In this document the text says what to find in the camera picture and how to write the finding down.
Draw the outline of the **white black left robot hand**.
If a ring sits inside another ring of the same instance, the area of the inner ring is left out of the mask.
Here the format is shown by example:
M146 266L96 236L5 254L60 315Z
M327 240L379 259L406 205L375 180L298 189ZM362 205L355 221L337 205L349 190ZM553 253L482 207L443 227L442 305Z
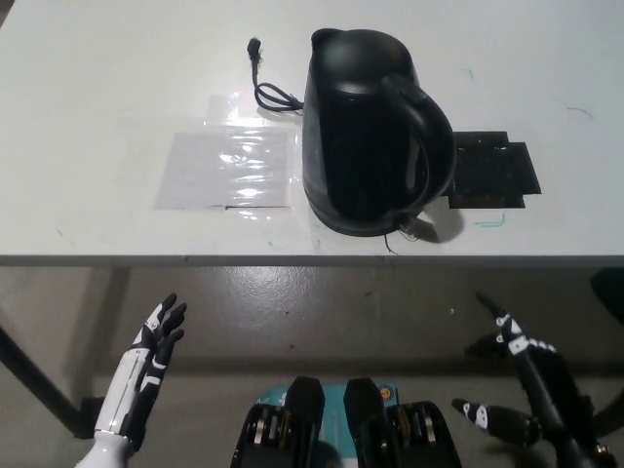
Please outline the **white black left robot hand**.
M144 433L176 343L184 335L186 308L171 293L149 314L114 372L96 430L131 442Z

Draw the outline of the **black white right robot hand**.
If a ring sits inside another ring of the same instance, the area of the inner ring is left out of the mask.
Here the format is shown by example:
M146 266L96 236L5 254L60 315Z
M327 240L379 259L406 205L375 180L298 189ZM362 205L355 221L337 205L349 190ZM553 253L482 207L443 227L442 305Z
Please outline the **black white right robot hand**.
M615 467L593 425L593 410L573 379L564 357L551 344L535 339L518 321L482 292L477 300L498 328L494 341L513 362L531 413L456 398L452 406L482 432L527 449L539 441L555 451L558 467Z

